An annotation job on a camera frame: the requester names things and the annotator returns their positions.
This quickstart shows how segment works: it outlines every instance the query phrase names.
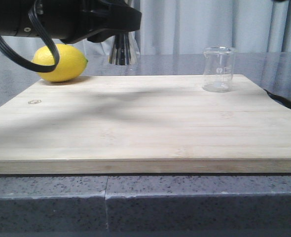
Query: speckled stone surface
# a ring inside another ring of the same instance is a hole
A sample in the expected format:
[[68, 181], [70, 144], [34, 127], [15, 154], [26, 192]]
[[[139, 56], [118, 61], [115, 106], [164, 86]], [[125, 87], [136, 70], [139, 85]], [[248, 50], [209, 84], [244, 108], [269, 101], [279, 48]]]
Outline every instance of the speckled stone surface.
[[110, 231], [291, 228], [291, 176], [114, 176]]
[[107, 176], [0, 177], [0, 233], [106, 229]]

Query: cutting board edge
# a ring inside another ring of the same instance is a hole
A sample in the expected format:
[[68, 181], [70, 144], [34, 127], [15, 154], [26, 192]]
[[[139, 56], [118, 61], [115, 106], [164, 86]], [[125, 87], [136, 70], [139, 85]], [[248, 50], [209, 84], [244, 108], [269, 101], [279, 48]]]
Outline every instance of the cutting board edge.
[[0, 161], [0, 174], [291, 173], [291, 159]]

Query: wood grain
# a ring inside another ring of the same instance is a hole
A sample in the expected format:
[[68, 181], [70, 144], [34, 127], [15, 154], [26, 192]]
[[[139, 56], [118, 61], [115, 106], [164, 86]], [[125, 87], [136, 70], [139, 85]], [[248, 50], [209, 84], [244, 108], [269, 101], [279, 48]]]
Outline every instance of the wood grain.
[[0, 174], [291, 172], [291, 110], [242, 75], [38, 81], [0, 107]]

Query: glass beaker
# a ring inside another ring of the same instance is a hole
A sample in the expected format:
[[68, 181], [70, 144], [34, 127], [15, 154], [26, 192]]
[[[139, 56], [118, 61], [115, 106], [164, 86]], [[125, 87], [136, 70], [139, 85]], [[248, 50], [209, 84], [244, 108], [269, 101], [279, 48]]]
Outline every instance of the glass beaker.
[[204, 90], [227, 92], [231, 89], [235, 53], [233, 47], [205, 48]]

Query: white curtain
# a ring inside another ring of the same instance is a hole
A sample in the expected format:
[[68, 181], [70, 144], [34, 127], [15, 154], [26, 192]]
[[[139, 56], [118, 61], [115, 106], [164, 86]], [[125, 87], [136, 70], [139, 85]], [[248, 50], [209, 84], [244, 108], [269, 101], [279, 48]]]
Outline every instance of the white curtain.
[[[214, 45], [239, 52], [291, 51], [291, 1], [134, 0], [133, 7], [143, 14], [135, 33], [140, 54], [194, 54]], [[40, 39], [4, 38], [22, 55], [43, 46]], [[111, 43], [83, 40], [75, 46], [86, 54], [108, 55]]]

